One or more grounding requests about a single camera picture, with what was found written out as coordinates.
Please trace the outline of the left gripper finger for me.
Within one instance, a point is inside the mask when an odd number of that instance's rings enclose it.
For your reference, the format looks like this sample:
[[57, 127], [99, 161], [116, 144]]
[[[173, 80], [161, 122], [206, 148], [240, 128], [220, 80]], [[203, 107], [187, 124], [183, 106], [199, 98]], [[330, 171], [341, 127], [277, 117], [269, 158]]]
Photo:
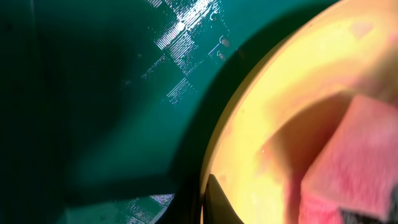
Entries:
[[203, 223], [243, 224], [213, 174], [209, 175], [206, 184], [203, 202]]

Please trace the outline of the yellow plate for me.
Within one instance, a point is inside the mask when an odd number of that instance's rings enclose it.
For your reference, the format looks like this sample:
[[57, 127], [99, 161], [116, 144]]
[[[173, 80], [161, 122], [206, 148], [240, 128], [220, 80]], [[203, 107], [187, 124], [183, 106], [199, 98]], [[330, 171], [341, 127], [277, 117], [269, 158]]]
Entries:
[[[243, 223], [299, 223], [301, 182], [352, 99], [397, 108], [397, 1], [339, 1], [285, 38], [232, 96], [206, 149], [200, 193], [213, 174]], [[385, 222], [342, 210], [342, 223]]]

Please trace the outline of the pink sponge with dark scourer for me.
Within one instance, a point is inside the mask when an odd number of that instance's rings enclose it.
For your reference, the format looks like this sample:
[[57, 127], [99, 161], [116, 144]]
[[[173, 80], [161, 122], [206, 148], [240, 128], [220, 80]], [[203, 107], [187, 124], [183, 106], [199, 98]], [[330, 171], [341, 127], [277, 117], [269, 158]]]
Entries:
[[299, 223], [342, 223], [342, 210], [389, 219], [397, 186], [397, 108], [355, 96], [301, 182]]

